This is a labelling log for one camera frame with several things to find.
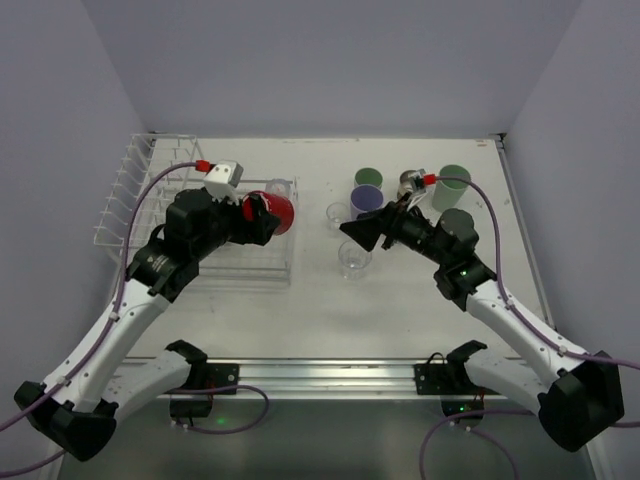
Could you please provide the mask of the red mug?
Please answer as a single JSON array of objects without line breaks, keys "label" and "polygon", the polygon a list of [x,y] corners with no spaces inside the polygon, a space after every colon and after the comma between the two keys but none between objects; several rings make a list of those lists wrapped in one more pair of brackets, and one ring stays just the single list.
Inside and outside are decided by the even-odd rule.
[{"label": "red mug", "polygon": [[294,222],[295,209],[288,198],[271,195],[262,190],[254,190],[248,194],[263,194],[268,201],[270,214],[279,218],[280,226],[274,236],[281,236],[289,231]]}]

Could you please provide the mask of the lavender plastic cup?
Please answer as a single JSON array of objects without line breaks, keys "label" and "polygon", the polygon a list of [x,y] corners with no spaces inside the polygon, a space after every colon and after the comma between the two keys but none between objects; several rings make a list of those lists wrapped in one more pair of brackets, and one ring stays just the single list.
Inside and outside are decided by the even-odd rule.
[{"label": "lavender plastic cup", "polygon": [[355,187],[350,194],[351,219],[356,220],[362,213],[379,209],[383,202],[384,195],[376,186],[363,184]]}]

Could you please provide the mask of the small clear faceted glass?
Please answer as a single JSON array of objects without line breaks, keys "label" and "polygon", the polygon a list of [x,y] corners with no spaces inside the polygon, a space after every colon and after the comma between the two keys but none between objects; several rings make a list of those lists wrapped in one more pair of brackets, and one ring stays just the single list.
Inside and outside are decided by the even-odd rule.
[{"label": "small clear faceted glass", "polygon": [[349,207],[341,202],[334,202],[326,209],[327,225],[331,230],[338,230],[340,225],[350,219]]}]

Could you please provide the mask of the clear glass front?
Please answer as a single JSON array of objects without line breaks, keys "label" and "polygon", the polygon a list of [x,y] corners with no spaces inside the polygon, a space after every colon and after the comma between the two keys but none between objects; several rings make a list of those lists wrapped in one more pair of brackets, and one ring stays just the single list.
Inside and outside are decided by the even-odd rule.
[{"label": "clear glass front", "polygon": [[353,241],[345,241],[338,250],[342,276],[347,280],[361,278],[372,261],[372,254]]}]

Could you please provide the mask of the tall light green cup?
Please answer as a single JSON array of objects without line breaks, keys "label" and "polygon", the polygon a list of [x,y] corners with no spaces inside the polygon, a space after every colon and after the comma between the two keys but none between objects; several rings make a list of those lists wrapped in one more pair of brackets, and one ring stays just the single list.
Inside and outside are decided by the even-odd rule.
[{"label": "tall light green cup", "polygon": [[436,182],[432,207],[438,212],[444,212],[459,202],[468,187],[467,182],[471,180],[471,175],[460,165],[446,165],[440,169],[438,176],[445,177],[445,180]]}]

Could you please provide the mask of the clear glass back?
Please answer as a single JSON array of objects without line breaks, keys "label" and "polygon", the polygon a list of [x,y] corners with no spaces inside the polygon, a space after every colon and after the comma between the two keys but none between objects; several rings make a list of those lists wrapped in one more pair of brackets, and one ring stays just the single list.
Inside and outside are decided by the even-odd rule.
[{"label": "clear glass back", "polygon": [[266,182],[264,191],[271,195],[288,198],[291,193],[291,182],[281,178],[274,178]]}]

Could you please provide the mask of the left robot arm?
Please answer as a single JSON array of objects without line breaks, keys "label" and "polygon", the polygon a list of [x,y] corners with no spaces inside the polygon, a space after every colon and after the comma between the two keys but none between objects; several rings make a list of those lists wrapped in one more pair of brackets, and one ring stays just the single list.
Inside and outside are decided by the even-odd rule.
[{"label": "left robot arm", "polygon": [[215,200],[205,189],[179,192],[163,224],[134,255],[108,307],[69,357],[44,380],[26,381],[14,400],[29,423],[79,461],[96,456],[120,422],[165,392],[207,394],[206,354],[184,341],[170,343],[139,377],[113,375],[147,328],[200,273],[219,247],[266,245],[290,205],[252,191],[242,200]]}]

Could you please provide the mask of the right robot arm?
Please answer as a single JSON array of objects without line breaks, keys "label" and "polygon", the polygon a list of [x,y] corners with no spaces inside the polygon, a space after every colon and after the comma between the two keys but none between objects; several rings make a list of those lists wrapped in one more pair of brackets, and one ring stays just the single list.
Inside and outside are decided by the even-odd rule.
[{"label": "right robot arm", "polygon": [[471,215],[446,210],[437,223],[397,202],[340,225],[366,251],[396,243],[431,260],[441,295],[482,322],[514,350],[524,366],[500,360],[469,342],[448,359],[471,384],[500,393],[534,413],[561,448],[576,452],[624,415],[618,365],[604,351],[589,354],[526,309],[475,252]]}]

